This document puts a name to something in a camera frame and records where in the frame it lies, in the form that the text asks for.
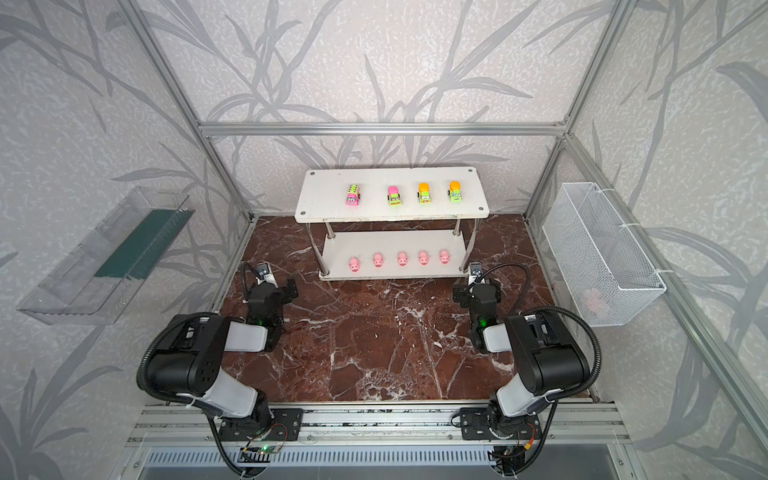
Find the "green truck orange load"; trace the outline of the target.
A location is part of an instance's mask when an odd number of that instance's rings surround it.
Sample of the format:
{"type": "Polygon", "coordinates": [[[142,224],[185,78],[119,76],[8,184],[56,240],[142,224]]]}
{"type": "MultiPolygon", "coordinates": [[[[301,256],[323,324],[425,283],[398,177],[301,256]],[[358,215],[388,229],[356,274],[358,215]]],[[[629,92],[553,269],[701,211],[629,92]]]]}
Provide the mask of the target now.
{"type": "Polygon", "coordinates": [[[459,181],[451,181],[448,188],[449,201],[452,203],[460,203],[463,199],[461,183],[459,181]]]}
{"type": "Polygon", "coordinates": [[[423,182],[418,185],[418,201],[421,205],[430,204],[432,201],[431,189],[428,183],[423,182]]]}

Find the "pink green toy truck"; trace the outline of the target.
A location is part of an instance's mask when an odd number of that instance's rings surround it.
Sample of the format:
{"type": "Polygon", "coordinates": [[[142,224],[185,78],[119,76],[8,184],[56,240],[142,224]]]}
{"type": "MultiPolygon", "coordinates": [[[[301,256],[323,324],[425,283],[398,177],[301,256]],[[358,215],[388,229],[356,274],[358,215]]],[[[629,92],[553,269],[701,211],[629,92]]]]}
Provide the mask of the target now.
{"type": "Polygon", "coordinates": [[[361,199],[361,189],[358,184],[351,184],[348,188],[345,204],[348,206],[358,206],[361,199]]]}

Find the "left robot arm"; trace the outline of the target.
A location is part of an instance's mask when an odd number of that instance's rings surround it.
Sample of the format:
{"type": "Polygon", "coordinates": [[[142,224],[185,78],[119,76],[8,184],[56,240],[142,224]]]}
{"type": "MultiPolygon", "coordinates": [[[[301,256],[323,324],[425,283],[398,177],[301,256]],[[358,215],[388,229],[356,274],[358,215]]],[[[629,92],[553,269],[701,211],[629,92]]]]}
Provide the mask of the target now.
{"type": "Polygon", "coordinates": [[[227,352],[273,351],[284,332],[284,306],[299,296],[294,279],[264,280],[247,291],[248,315],[179,314],[152,340],[137,369],[138,387],[165,402],[194,406],[222,431],[251,438],[276,424],[266,394],[221,367],[227,352]]]}

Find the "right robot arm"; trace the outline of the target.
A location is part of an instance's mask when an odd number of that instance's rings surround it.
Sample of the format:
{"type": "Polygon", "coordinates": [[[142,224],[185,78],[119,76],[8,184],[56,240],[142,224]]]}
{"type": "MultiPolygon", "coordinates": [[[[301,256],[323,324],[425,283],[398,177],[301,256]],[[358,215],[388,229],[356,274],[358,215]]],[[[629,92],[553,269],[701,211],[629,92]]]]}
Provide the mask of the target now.
{"type": "Polygon", "coordinates": [[[538,414],[556,401],[588,390],[602,367],[597,335],[579,315],[545,305],[501,318],[496,281],[457,281],[453,301],[470,314],[470,338],[483,353],[512,354],[515,375],[485,407],[459,411],[465,440],[507,440],[541,436],[538,414]]]}

